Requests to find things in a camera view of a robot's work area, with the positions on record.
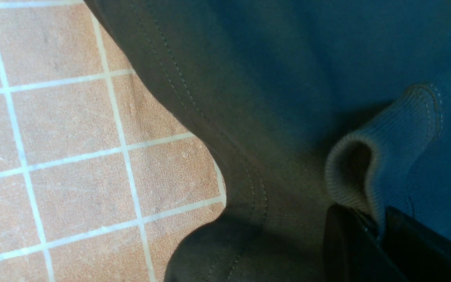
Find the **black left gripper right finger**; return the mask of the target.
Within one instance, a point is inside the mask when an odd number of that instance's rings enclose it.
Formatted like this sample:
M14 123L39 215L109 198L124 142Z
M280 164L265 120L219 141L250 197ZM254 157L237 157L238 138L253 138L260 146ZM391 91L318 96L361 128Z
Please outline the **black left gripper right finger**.
M451 282L451 241L393 207L382 246L409 282Z

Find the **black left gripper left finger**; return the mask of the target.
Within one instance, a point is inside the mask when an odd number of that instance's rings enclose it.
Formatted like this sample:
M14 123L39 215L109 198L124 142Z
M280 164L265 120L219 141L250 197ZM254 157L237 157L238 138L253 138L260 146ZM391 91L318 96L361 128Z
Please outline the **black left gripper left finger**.
M338 204L327 210L323 261L327 282L406 281L381 248L368 218Z

